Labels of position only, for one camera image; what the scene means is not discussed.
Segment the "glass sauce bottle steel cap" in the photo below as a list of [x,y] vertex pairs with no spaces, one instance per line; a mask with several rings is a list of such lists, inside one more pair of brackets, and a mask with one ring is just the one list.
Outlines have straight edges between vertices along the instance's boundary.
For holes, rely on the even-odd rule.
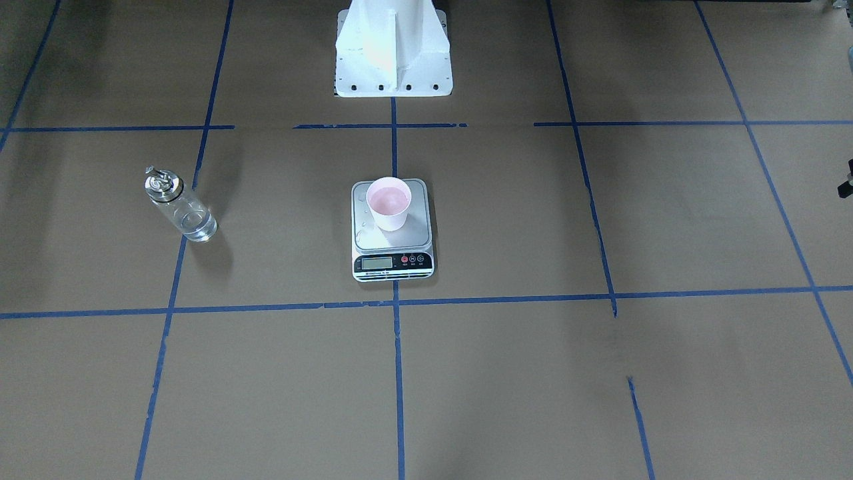
[[211,239],[217,232],[217,221],[182,177],[154,166],[148,166],[145,175],[147,197],[186,240],[207,242]]

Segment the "silver digital kitchen scale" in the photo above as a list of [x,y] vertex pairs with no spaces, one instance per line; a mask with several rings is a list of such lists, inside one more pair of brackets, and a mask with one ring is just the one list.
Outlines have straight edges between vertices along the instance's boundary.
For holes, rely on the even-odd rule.
[[380,228],[369,207],[371,181],[351,188],[351,275],[361,283],[423,279],[436,269],[427,184],[403,179],[411,191],[405,221],[394,231]]

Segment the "pink paper cup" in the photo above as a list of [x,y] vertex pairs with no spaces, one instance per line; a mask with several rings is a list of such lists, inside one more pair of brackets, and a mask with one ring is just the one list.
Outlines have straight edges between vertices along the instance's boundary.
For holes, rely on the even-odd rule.
[[405,224],[412,197],[408,183],[398,177],[376,179],[365,194],[376,227],[389,232],[398,231]]

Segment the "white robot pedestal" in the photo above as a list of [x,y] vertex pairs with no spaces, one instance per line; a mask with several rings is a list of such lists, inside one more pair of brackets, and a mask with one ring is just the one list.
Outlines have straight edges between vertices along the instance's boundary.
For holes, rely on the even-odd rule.
[[445,97],[454,90],[447,16],[432,1],[353,1],[337,15],[335,94]]

